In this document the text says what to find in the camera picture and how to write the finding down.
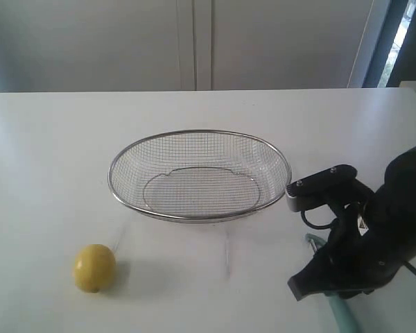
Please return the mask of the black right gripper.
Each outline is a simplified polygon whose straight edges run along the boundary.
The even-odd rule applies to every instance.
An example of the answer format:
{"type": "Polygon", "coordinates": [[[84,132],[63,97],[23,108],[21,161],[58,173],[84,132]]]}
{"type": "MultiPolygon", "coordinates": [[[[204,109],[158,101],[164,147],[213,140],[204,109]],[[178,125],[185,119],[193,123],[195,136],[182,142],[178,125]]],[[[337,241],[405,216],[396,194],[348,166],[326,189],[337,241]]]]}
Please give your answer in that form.
{"type": "Polygon", "coordinates": [[[296,300],[313,294],[337,293],[353,298],[385,286],[413,253],[406,227],[410,214],[385,186],[372,191],[352,182],[345,191],[349,204],[337,213],[328,243],[288,280],[296,300]]]}

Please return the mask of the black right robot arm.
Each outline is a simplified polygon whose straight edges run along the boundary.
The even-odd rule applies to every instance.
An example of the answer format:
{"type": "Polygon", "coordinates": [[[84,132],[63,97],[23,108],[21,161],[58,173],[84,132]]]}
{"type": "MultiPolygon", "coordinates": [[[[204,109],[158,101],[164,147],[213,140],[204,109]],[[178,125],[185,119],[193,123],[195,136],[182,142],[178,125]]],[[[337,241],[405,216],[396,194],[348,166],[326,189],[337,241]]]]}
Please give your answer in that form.
{"type": "Polygon", "coordinates": [[[296,300],[372,293],[416,257],[416,146],[389,163],[376,191],[356,176],[353,166],[339,164],[286,187],[290,210],[310,228],[330,231],[288,280],[296,300]]]}

